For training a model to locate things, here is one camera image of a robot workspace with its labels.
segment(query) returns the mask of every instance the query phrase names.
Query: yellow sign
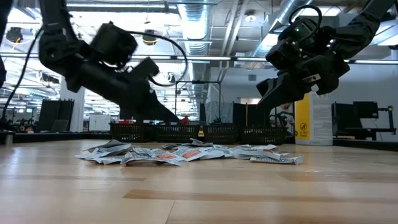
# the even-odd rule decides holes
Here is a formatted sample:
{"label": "yellow sign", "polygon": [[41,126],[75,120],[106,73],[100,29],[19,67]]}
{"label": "yellow sign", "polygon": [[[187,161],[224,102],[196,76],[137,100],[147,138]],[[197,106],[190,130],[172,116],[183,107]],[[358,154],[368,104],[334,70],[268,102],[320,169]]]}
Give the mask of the yellow sign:
{"label": "yellow sign", "polygon": [[198,137],[205,137],[205,132],[203,132],[203,127],[202,126],[199,127]]}
{"label": "yellow sign", "polygon": [[295,135],[296,139],[310,140],[310,97],[295,103]]}

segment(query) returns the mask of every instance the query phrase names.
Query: cable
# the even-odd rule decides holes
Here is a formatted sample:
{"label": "cable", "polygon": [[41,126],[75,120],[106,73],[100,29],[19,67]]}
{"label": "cable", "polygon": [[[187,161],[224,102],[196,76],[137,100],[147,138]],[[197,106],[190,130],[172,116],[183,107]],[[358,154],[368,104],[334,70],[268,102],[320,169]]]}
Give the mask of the cable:
{"label": "cable", "polygon": [[8,105],[10,104],[12,97],[14,97],[15,92],[17,91],[19,85],[22,82],[22,79],[24,78],[26,67],[27,67],[27,63],[28,63],[29,57],[30,57],[30,53],[32,53],[33,47],[34,47],[34,45],[36,43],[36,40],[37,40],[37,38],[39,38],[39,35],[43,31],[43,28],[44,28],[43,26],[40,27],[39,31],[36,33],[35,39],[33,39],[32,43],[30,44],[29,50],[27,51],[27,54],[26,54],[25,64],[24,64],[24,66],[22,68],[22,71],[21,71],[21,76],[19,77],[19,80],[18,80],[17,84],[15,85],[14,90],[8,96],[7,102],[4,105],[4,108],[2,109],[2,118],[6,117],[6,111],[7,111]]}
{"label": "cable", "polygon": [[292,20],[293,20],[294,15],[296,13],[298,13],[302,9],[314,9],[318,13],[318,22],[317,22],[316,28],[311,33],[309,33],[309,35],[306,35],[305,37],[301,38],[297,42],[303,42],[304,40],[307,40],[308,38],[310,38],[313,35],[315,35],[315,33],[317,33],[317,31],[321,28],[321,23],[322,23],[322,19],[323,19],[322,11],[319,9],[319,7],[306,5],[306,6],[302,6],[302,7],[297,8],[295,11],[293,11],[291,13],[291,15],[289,16],[289,24],[290,25],[293,24]]}
{"label": "cable", "polygon": [[[176,42],[175,42],[174,40],[172,40],[172,39],[169,39],[169,38],[164,37],[164,36],[161,36],[161,35],[148,34],[148,33],[145,33],[145,32],[138,32],[138,31],[128,31],[128,32],[129,32],[130,34],[146,35],[146,36],[149,36],[149,37],[156,37],[156,38],[159,38],[159,39],[162,39],[162,40],[166,40],[166,41],[170,42],[171,44],[173,44],[176,48],[178,48],[178,49],[181,51],[182,55],[184,56],[185,68],[184,68],[184,71],[182,72],[182,75],[181,75],[180,79],[178,79],[175,83],[178,83],[179,81],[182,81],[182,80],[184,79],[185,74],[187,73],[187,70],[188,70],[188,58],[187,58],[187,55],[185,54],[184,49],[182,49],[182,47],[179,46],[178,43],[176,43]],[[155,85],[157,85],[157,86],[170,87],[170,86],[174,86],[174,85],[175,85],[175,83],[173,83],[173,84],[168,84],[168,85],[160,84],[160,83],[158,83],[157,81],[155,81],[151,76],[149,76],[148,79],[149,79],[153,84],[155,84]]]}
{"label": "cable", "polygon": [[[376,126],[376,128],[379,129],[379,127],[377,126],[376,121],[375,121],[374,119],[371,119],[371,120],[373,121],[373,123],[374,123],[374,125]],[[380,135],[380,140],[383,140],[383,136],[381,135],[380,132],[379,132],[379,135]]]}

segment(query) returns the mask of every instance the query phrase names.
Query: wire basket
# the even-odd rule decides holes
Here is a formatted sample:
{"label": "wire basket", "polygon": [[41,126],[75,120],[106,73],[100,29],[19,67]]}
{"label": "wire basket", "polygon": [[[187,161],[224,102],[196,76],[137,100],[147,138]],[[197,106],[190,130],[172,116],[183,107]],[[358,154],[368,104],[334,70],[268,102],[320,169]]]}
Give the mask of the wire basket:
{"label": "wire basket", "polygon": [[241,128],[241,144],[274,144],[285,143],[287,128],[246,127]]}
{"label": "wire basket", "polygon": [[233,125],[204,126],[205,142],[214,144],[234,144],[238,138],[238,128]]}
{"label": "wire basket", "polygon": [[149,142],[152,132],[153,127],[149,124],[111,123],[112,138],[121,142]]}
{"label": "wire basket", "polygon": [[198,138],[197,125],[159,125],[156,126],[155,140],[157,142],[190,143],[191,138]]}

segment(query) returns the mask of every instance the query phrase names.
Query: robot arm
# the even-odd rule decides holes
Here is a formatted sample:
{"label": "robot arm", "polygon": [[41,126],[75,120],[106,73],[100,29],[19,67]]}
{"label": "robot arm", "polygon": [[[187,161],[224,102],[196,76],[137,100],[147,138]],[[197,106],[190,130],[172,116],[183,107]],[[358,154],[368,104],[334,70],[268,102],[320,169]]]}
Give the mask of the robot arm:
{"label": "robot arm", "polygon": [[83,86],[134,116],[178,121],[149,85],[148,77],[159,73],[149,57],[130,72],[123,70],[137,48],[129,32],[112,22],[103,24],[89,45],[75,35],[65,0],[40,0],[40,9],[44,25],[40,62],[64,76],[70,91]]}
{"label": "robot arm", "polygon": [[278,78],[257,85],[262,95],[259,105],[270,110],[302,100],[314,85],[318,86],[319,95],[335,90],[339,77],[349,71],[344,59],[354,57],[371,43],[382,16],[394,3],[396,0],[370,0],[347,26],[335,29],[320,27],[319,8],[298,8],[296,12],[305,7],[317,10],[318,23],[298,18],[280,34],[277,45],[266,55],[267,61],[279,70]]}

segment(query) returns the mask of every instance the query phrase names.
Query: desk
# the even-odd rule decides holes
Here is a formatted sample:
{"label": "desk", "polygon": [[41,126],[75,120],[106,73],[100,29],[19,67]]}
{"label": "desk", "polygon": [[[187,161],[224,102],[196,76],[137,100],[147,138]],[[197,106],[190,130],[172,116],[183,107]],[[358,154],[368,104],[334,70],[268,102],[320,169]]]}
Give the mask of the desk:
{"label": "desk", "polygon": [[373,141],[377,140],[377,133],[391,133],[389,128],[346,128],[346,132],[338,133],[338,136],[355,136],[356,139],[366,140],[366,138],[372,138]]}
{"label": "desk", "polygon": [[74,158],[105,142],[0,147],[2,223],[398,223],[396,152],[280,146],[305,154],[299,166],[237,159],[104,166]]}

